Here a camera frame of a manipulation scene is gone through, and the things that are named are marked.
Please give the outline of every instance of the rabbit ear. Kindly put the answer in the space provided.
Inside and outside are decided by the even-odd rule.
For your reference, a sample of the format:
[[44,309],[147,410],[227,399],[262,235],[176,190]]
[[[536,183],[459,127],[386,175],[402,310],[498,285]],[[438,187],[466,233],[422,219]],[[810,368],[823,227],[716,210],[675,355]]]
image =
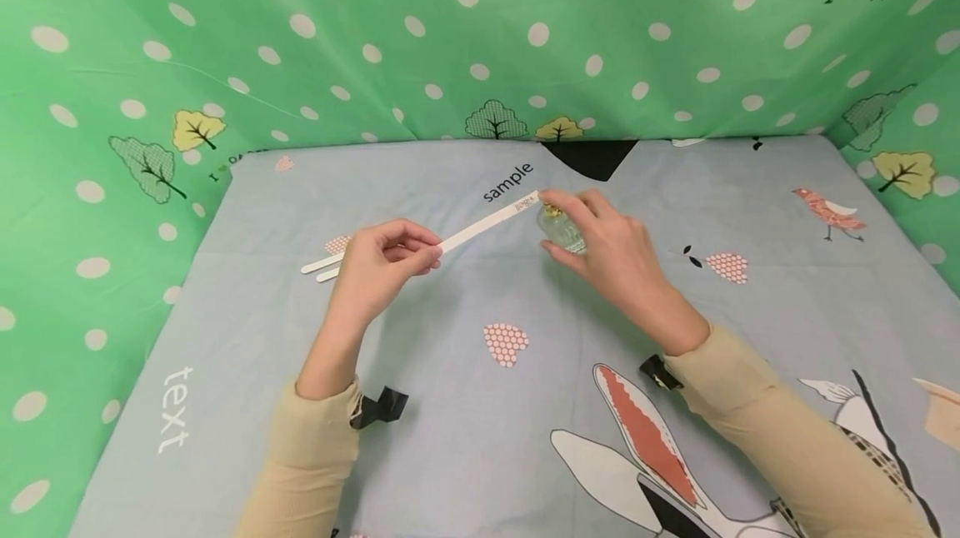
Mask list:
[[654,533],[663,530],[637,483],[637,467],[614,449],[566,430],[550,433],[550,442],[580,486],[600,505]]

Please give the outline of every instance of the left hand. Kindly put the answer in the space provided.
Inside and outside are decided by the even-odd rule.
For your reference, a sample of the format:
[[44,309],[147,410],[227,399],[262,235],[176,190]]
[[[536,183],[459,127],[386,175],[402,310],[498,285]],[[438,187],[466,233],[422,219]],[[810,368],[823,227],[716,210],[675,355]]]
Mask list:
[[356,233],[347,245],[327,319],[366,328],[416,275],[440,267],[440,237],[409,220]]

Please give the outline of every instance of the yellow tree print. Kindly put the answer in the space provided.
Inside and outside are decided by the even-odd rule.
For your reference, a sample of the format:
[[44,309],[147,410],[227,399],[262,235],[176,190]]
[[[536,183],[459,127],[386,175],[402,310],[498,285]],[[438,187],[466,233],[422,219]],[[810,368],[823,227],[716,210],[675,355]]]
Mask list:
[[227,124],[223,123],[220,117],[181,109],[174,116],[174,146],[180,152],[191,151],[203,144],[216,149],[217,146],[210,142],[210,139],[223,132],[226,127]]

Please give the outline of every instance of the green backdrop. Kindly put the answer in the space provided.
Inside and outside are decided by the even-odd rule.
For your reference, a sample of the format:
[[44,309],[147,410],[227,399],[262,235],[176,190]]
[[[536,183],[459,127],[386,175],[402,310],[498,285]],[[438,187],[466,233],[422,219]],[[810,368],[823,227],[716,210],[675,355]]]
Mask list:
[[960,0],[0,0],[0,13],[0,536],[68,532],[247,152],[826,133],[960,287]]

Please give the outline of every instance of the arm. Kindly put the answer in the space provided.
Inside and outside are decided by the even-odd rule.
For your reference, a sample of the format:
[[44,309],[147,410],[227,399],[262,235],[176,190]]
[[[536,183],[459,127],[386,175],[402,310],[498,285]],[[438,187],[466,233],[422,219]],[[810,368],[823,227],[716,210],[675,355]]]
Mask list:
[[910,501],[842,432],[777,379],[730,331],[711,328],[663,276],[646,228],[598,192],[545,191],[587,243],[544,248],[579,273],[666,353],[693,411],[750,458],[810,536],[932,536]]
[[267,459],[235,532],[238,538],[324,538],[358,458],[356,363],[367,325],[413,275],[440,266],[440,239],[397,220],[350,241],[327,316],[296,381],[283,388]]

